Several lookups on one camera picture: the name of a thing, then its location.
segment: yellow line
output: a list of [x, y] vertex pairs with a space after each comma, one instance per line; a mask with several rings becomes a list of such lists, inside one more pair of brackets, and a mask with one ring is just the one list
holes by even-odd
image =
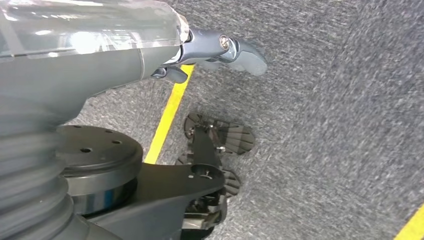
[[422, 240], [424, 238], [424, 204], [416, 211], [394, 240]]
[[158, 160], [162, 146], [164, 145], [168, 131], [170, 130], [171, 124], [174, 120], [174, 116], [177, 113], [181, 99], [183, 98], [186, 87], [192, 77], [194, 65], [183, 65], [181, 69], [188, 75], [187, 80], [184, 83], [175, 83], [172, 88], [171, 95], [168, 98], [168, 103], [166, 104], [165, 110], [163, 110], [156, 133], [154, 134], [150, 148], [144, 159], [144, 162], [147, 164], [155, 164]]

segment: black plastic part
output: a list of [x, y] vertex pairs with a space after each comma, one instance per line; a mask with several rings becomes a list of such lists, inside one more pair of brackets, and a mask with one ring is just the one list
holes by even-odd
[[[125, 204], [87, 219], [123, 239], [202, 239], [186, 238], [186, 231], [182, 232], [187, 206], [221, 191], [225, 178], [214, 144], [204, 130], [196, 131], [192, 146], [192, 165], [143, 163], [135, 194]], [[206, 237], [212, 229], [201, 232]]]
[[203, 240], [211, 235], [214, 227], [207, 230], [183, 229], [181, 231], [181, 240]]
[[193, 112], [184, 122], [184, 132], [188, 139], [193, 138], [196, 126], [203, 126], [213, 139], [214, 145], [223, 153], [241, 155], [252, 150], [255, 145], [252, 131], [237, 123]]

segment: metal bolt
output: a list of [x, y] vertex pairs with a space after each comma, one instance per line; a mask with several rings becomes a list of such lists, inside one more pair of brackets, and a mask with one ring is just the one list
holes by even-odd
[[226, 35], [221, 35], [221, 37], [219, 38], [219, 44], [224, 50], [228, 50], [230, 48], [230, 40]]

